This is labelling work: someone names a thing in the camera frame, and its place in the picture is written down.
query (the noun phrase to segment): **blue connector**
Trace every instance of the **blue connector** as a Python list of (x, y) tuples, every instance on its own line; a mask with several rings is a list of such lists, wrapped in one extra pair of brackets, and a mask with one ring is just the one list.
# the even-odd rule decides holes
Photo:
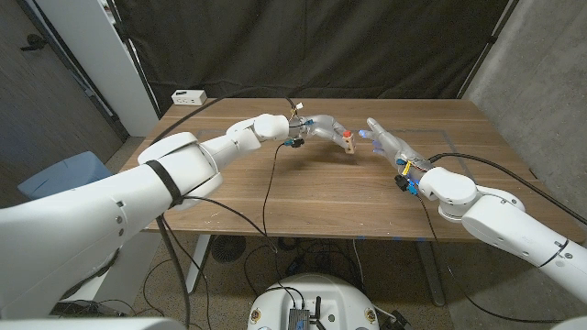
[(407, 191), (409, 191), (412, 195), (418, 195), (418, 189), (415, 187), (415, 184), (410, 181), (410, 185), (407, 186)]

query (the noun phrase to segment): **black backdrop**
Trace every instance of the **black backdrop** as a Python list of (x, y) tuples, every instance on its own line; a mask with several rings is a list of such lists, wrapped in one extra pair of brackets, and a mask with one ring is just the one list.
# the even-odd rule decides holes
[[(165, 111), (176, 89), (454, 98), (507, 0), (117, 0)], [(276, 97), (270, 93), (247, 96)]]

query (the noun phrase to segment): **table surface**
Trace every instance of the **table surface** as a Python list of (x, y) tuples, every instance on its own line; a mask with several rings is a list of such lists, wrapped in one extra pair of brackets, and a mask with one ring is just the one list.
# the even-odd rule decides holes
[[(301, 116), (331, 115), (352, 131), (368, 128), (366, 119), (373, 117), (425, 157), (440, 152), (483, 157), (546, 190), (470, 101), (294, 101), (304, 103)], [(137, 166), (138, 154), (153, 138), (195, 108), (173, 105), (122, 171)], [(208, 140), (223, 135), (227, 128), (240, 120), (264, 113), (288, 116), (289, 110), (290, 106), (283, 99), (226, 99), (187, 120), (172, 133), (190, 131), (198, 139)], [(416, 197), (397, 188), (393, 181), (397, 172), (389, 161), (372, 152), (369, 140), (358, 137), (356, 142), (354, 155), (346, 154), (339, 146), (319, 137), (309, 138), (301, 148), (280, 149), (266, 207), (270, 236), (433, 239), (422, 205)], [(209, 197), (240, 211), (261, 226), (261, 208), (273, 155), (280, 143), (264, 142), (259, 150), (230, 164), (222, 171), (224, 184)], [(574, 241), (582, 242), (585, 238), (568, 215), (497, 169), (473, 160), (455, 158), (441, 159), (435, 165), (470, 175), (477, 184), (513, 193), (538, 221)], [(438, 239), (476, 240), (462, 225), (440, 217), (437, 202), (426, 200), (426, 207)], [(170, 210), (166, 218), (177, 231), (258, 235), (240, 217), (205, 202), (181, 212)], [(149, 227), (156, 228), (154, 223)]]

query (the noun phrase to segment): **black cord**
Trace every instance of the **black cord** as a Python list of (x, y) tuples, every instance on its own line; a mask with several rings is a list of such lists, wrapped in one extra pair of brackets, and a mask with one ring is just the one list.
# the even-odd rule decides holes
[(209, 198), (205, 198), (205, 197), (198, 197), (198, 196), (184, 196), (183, 199), (195, 199), (195, 200), (200, 200), (200, 201), (206, 201), (212, 204), (216, 204), (218, 206), (224, 207), (225, 209), (227, 209), (228, 211), (232, 212), (235, 215), (240, 216), (241, 218), (245, 219), (251, 226), (253, 226), (261, 235), (263, 235), (267, 241), (270, 243), (271, 245), (271, 249), (273, 250), (273, 252), (277, 253), (277, 247), (275, 246), (275, 243), (273, 243), (273, 241), (271, 241), (269, 239), (269, 237), (267, 236), (267, 233), (264, 233), (262, 230), (260, 230), (260, 228), (255, 225), (254, 222), (252, 222), (246, 215), (242, 214), (241, 212), (233, 209), (230, 206), (224, 205), (220, 202), (217, 202), (215, 200), (209, 199)]
[(276, 288), (267, 289), (267, 290), (265, 290), (265, 292), (272, 292), (272, 291), (275, 291), (275, 290), (292, 290), (292, 291), (297, 292), (297, 294), (299, 294), (300, 297), (302, 297), (302, 309), (305, 308), (305, 299), (304, 299), (304, 296), (296, 288), (292, 288), (292, 287), (276, 287)]
[(538, 189), (538, 187), (536, 187), (535, 185), (533, 185), (532, 183), (522, 179), (519, 175), (513, 173), (512, 171), (508, 170), (507, 168), (494, 163), (490, 160), (487, 159), (483, 159), (481, 157), (477, 157), (477, 156), (472, 156), (472, 155), (467, 155), (467, 154), (461, 154), (461, 153), (456, 153), (456, 152), (449, 152), (449, 153), (441, 153), (441, 154), (437, 154), (434, 155), (432, 157), (430, 157), (430, 162), (433, 163), (437, 160), (440, 160), (443, 157), (460, 157), (460, 158), (464, 158), (464, 159), (468, 159), (468, 160), (476, 160), (479, 162), (482, 162), (484, 164), (490, 165), (495, 167), (497, 170), (502, 171), (503, 173), (511, 176), (512, 178), (518, 180), (520, 183), (524, 184), (526, 187), (530, 188), (534, 193), (539, 194), (540, 196), (546, 198), (549, 202), (555, 204), (558, 208), (560, 208), (562, 211), (566, 212), (567, 214), (571, 215), (572, 217), (574, 217), (575, 219), (581, 221), (584, 225), (587, 226), (587, 220), (580, 216), (579, 214), (577, 214), (576, 212), (572, 211), (570, 208), (568, 208), (567, 206), (563, 205), (561, 202), (557, 201), (556, 199), (554, 199), (553, 197), (551, 197), (550, 195), (548, 195), (547, 193), (541, 191), (540, 189)]
[(247, 261), (249, 261), (249, 258), (250, 258), (250, 256), (253, 255), (253, 253), (257, 252), (258, 250), (260, 250), (262, 248), (269, 248), (269, 246), (262, 245), (260, 247), (254, 248), (252, 251), (249, 252), (247, 257), (245, 258), (245, 262), (242, 264), (242, 268), (245, 272), (245, 279), (247, 279), (247, 283), (249, 284), (250, 289), (253, 291), (253, 293), (255, 293), (255, 299), (257, 299), (257, 297), (259, 297), (259, 294), (257, 293), (257, 290), (255, 290), (253, 283), (250, 281), (249, 273), (247, 272)]
[(277, 152), (279, 152), (279, 148), (285, 146), (284, 143), (279, 145), (275, 150), (275, 156), (273, 157), (273, 167), (271, 169), (271, 176), (269, 177), (269, 186), (267, 187), (267, 193), (265, 194), (265, 200), (263, 201), (263, 211), (261, 213), (261, 217), (263, 219), (263, 232), (265, 232), (265, 236), (267, 236), (267, 227), (265, 226), (265, 205), (267, 204), (267, 198), (269, 198), (269, 192), (271, 191), (271, 183), (273, 182), (273, 173), (275, 173), (275, 163), (277, 162)]
[(130, 308), (130, 310), (132, 311), (133, 316), (137, 316), (137, 311), (135, 311), (135, 309), (132, 308), (132, 306), (128, 302), (121, 301), (120, 299), (108, 299), (108, 300), (104, 300), (104, 301), (98, 302), (98, 305), (101, 305), (101, 304), (104, 304), (104, 303), (108, 303), (108, 302), (119, 302), (119, 303), (123, 303), (128, 308)]
[[(337, 249), (337, 250), (331, 250), (331, 251), (329, 251), (329, 253), (339, 254), (349, 263), (350, 274), (352, 276), (352, 279), (355, 282), (354, 285), (357, 288), (359, 288), (359, 290), (361, 290), (363, 293), (365, 293), (366, 292), (365, 284), (362, 282), (362, 280), (360, 280), (359, 268), (357, 267), (357, 264), (355, 263), (355, 261), (351, 257), (349, 257), (349, 255), (346, 254), (338, 244), (326, 242), (326, 245), (329, 245), (329, 247), (334, 247)], [(304, 252), (302, 254), (302, 258), (305, 258), (305, 254), (322, 254), (325, 252), (325, 251), (313, 251), (312, 248), (315, 246), (320, 246), (320, 248), (323, 248), (324, 243), (321, 240), (318, 240), (317, 242), (314, 242), (313, 244), (311, 244), (307, 248), (301, 247), (302, 251)], [(313, 270), (320, 270), (321, 269), (319, 266), (316, 265), (316, 260), (315, 260), (314, 267), (313, 268), (310, 267), (310, 268)], [(336, 272), (332, 271), (332, 269), (330, 270), (330, 272), (339, 278), (344, 278), (344, 277), (340, 276), (339, 274), (337, 274)]]
[(249, 88), (243, 88), (241, 90), (235, 91), (233, 93), (228, 93), (224, 96), (220, 96), (217, 99), (211, 101), (208, 104), (204, 104), (202, 106), (200, 106), (199, 108), (193, 110), (191, 113), (185, 115), (182, 119), (176, 121), (175, 123), (173, 123), (171, 126), (165, 128), (165, 130), (163, 130), (155, 139), (153, 139), (153, 142), (151, 142), (150, 144), (153, 145), (154, 143), (158, 142), (159, 140), (161, 140), (162, 138), (164, 138), (166, 135), (168, 135), (171, 131), (173, 131), (177, 126), (181, 125), (183, 122), (185, 122), (186, 120), (190, 119), (191, 117), (199, 114), (200, 112), (204, 111), (205, 109), (207, 109), (208, 107), (215, 105), (216, 103), (229, 98), (229, 97), (234, 97), (240, 94), (244, 94), (247, 92), (252, 92), (252, 91), (258, 91), (258, 90), (266, 90), (266, 91), (272, 91), (275, 92), (277, 94), (279, 94), (281, 97), (283, 97), (284, 99), (287, 100), (287, 102), (290, 103), (290, 106), (292, 107), (292, 109), (295, 109), (295, 104), (294, 102), (287, 97), (285, 94), (281, 93), (280, 91), (273, 89), (273, 88), (269, 88), (269, 87), (249, 87)]
[(180, 250), (183, 251), (183, 253), (192, 261), (194, 266), (202, 274), (202, 279), (204, 279), (204, 285), (205, 285), (205, 318), (206, 318), (206, 321), (208, 322), (208, 328), (210, 330), (212, 330), (212, 325), (210, 325), (210, 292), (208, 291), (208, 279), (206, 278), (204, 271), (200, 268), (200, 265), (198, 265), (198, 263), (195, 262), (192, 255), (185, 249), (185, 247), (182, 246), (182, 243), (180, 243), (179, 239), (177, 239), (177, 236), (175, 235), (175, 233), (173, 233), (172, 227), (167, 223), (167, 221), (165, 219), (163, 219), (163, 223), (165, 224), (165, 226), (167, 227), (169, 232), (172, 234), (172, 237), (173, 237), (173, 240), (175, 241), (175, 244), (177, 244), (177, 246), (180, 247)]
[(147, 276), (145, 277), (145, 280), (143, 281), (143, 298), (145, 299), (145, 303), (147, 303), (147, 305), (150, 307), (150, 309), (156, 310), (157, 312), (159, 312), (161, 314), (162, 317), (165, 317), (165, 314), (161, 311), (161, 309), (153, 306), (152, 303), (150, 303), (149, 299), (147, 299), (147, 293), (146, 293), (146, 288), (147, 288), (147, 281), (149, 280), (150, 274), (153, 273), (153, 271), (155, 271), (159, 266), (161, 266), (162, 264), (168, 262), (168, 261), (172, 261), (171, 259), (167, 259), (164, 260), (160, 263), (158, 263), (157, 265), (155, 265), (155, 267), (153, 267), (151, 270), (149, 270), (149, 272), (147, 273)]
[[(273, 182), (273, 174), (275, 173), (275, 163), (277, 162), (277, 153), (279, 152), (279, 149), (283, 146), (285, 146), (284, 143), (279, 145), (277, 147), (277, 149), (275, 150), (275, 155), (273, 157), (273, 167), (271, 168), (271, 176), (269, 178), (269, 185), (267, 187), (267, 193), (265, 194), (265, 200), (263, 201), (263, 209), (261, 212), (261, 217), (263, 219), (263, 232), (265, 233), (265, 237), (268, 237), (267, 236), (267, 227), (265, 225), (265, 206), (267, 205), (267, 199), (269, 198), (269, 192), (271, 191), (271, 183)], [(275, 252), (275, 256), (274, 256), (275, 257), (275, 271), (277, 272), (277, 283), (279, 284), (280, 287), (285, 289), (285, 287), (281, 283), (282, 274), (279, 272), (279, 267), (277, 264), (277, 248), (274, 250), (274, 252)], [(292, 295), (292, 293), (289, 290), (285, 289), (285, 291), (287, 292), (287, 294), (290, 295), (290, 297), (292, 297), (293, 308), (296, 308), (294, 296)]]
[(69, 304), (68, 304), (68, 305), (67, 305), (67, 306), (66, 306), (66, 307), (63, 309), (63, 312), (61, 312), (61, 313), (60, 313), (60, 315), (59, 315), (59, 317), (58, 317), (58, 318), (62, 318), (62, 317), (65, 315), (65, 312), (67, 312), (67, 310), (68, 310), (68, 309), (70, 309), (70, 307), (72, 307), (73, 305), (75, 305), (76, 303), (79, 303), (79, 302), (90, 303), (90, 304), (94, 303), (94, 302), (92, 302), (92, 301), (86, 301), (86, 300), (84, 300), (84, 299), (77, 299), (77, 300), (74, 300), (73, 302), (70, 302), (70, 303), (69, 303)]
[(190, 295), (187, 291), (187, 287), (185, 286), (185, 277), (183, 276), (182, 265), (180, 264), (180, 260), (177, 259), (177, 254), (175, 253), (175, 249), (173, 248), (173, 243), (169, 239), (169, 235), (167, 234), (167, 230), (165, 229), (165, 217), (163, 214), (157, 217), (157, 226), (159, 227), (159, 232), (161, 233), (161, 237), (163, 237), (163, 243), (165, 243), (165, 247), (170, 254), (170, 257), (173, 262), (173, 266), (175, 267), (175, 271), (177, 272), (177, 278), (179, 280), (180, 288), (183, 293), (183, 303), (185, 304), (185, 327), (190, 327), (190, 317), (192, 313), (192, 308), (190, 305)]
[(481, 311), (491, 315), (491, 316), (495, 316), (507, 321), (513, 321), (513, 322), (520, 322), (520, 323), (527, 323), (527, 324), (554, 324), (554, 323), (560, 323), (563, 322), (564, 320), (528, 320), (528, 319), (518, 319), (518, 318), (514, 318), (514, 317), (508, 317), (508, 316), (503, 316), (500, 315), (498, 313), (494, 313), (491, 312), (483, 307), (481, 307), (479, 304), (477, 304), (465, 291), (464, 289), (460, 286), (459, 281), (457, 280), (457, 278), (455, 277), (455, 274), (452, 272), (452, 269), (449, 266), (449, 263), (447, 261), (447, 259), (445, 258), (444, 254), (442, 254), (442, 252), (440, 251), (440, 245), (438, 243), (438, 238), (437, 238), (437, 234), (434, 231), (434, 227), (432, 226), (432, 221), (430, 220), (430, 214), (428, 214), (428, 210), (426, 209), (426, 205), (424, 204), (424, 201), (422, 200), (422, 197), (420, 197), (420, 195), (416, 195), (416, 197), (418, 198), (418, 200), (420, 200), (420, 203), (422, 204), (422, 207), (424, 208), (424, 212), (426, 213), (426, 219), (428, 220), (428, 224), (430, 225), (430, 230), (432, 231), (432, 236), (434, 237), (434, 240), (437, 244), (437, 248), (438, 251), (440, 252), (440, 255), (442, 257), (442, 260), (444, 261), (445, 265), (447, 266), (447, 268), (449, 269), (449, 273), (450, 273), (450, 277), (455, 281), (455, 283), (457, 284), (457, 288), (459, 288), (460, 293), (462, 293), (465, 298), (467, 298), (467, 300), (473, 304), (473, 306), (477, 307), (478, 309), (480, 309)]
[(157, 313), (159, 313), (161, 315), (161, 317), (165, 317), (165, 314), (163, 314), (163, 312), (160, 311), (157, 308), (147, 308), (147, 309), (144, 309), (144, 310), (142, 310), (140, 312), (137, 312), (137, 314), (135, 316), (139, 316), (139, 315), (141, 315), (143, 313), (146, 313), (146, 312), (149, 312), (149, 311), (157, 311)]
[(290, 297), (292, 298), (292, 302), (293, 302), (293, 308), (295, 309), (296, 306), (295, 306), (294, 296), (292, 295), (292, 293), (289, 290), (285, 289), (285, 287), (282, 284), (282, 274), (279, 272), (279, 267), (277, 265), (277, 253), (274, 254), (274, 257), (275, 257), (274, 258), (275, 259), (275, 271), (277, 272), (277, 284), (279, 284), (279, 286), (282, 287), (287, 292), (287, 294), (290, 295)]
[[(259, 297), (259, 293), (257, 292), (257, 290), (255, 290), (255, 287), (253, 286), (253, 283), (250, 281), (249, 278), (249, 273), (247, 272), (247, 261), (249, 261), (250, 256), (252, 256), (255, 252), (259, 251), (262, 248), (270, 248), (267, 245), (262, 245), (260, 247), (255, 247), (252, 251), (249, 252), (249, 254), (247, 255), (247, 257), (245, 258), (245, 262), (243, 263), (242, 267), (243, 267), (243, 271), (245, 273), (245, 279), (247, 280), (247, 284), (249, 285), (250, 289), (253, 291), (253, 293), (255, 293), (255, 299), (257, 299)], [(285, 287), (281, 284), (281, 276), (282, 274), (279, 272), (279, 269), (277, 267), (277, 253), (275, 253), (275, 270), (277, 271), (277, 283), (280, 285), (280, 289)], [(293, 302), (293, 308), (296, 307), (295, 305), (295, 298), (292, 296), (292, 293), (289, 292), (287, 289), (285, 289), (285, 291), (290, 295), (290, 297), (292, 298), (292, 302)]]

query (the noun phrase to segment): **white power strip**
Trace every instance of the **white power strip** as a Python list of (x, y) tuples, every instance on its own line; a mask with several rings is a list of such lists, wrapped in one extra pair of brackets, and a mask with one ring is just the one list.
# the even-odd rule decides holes
[(206, 98), (202, 90), (177, 90), (172, 95), (174, 105), (203, 105)]

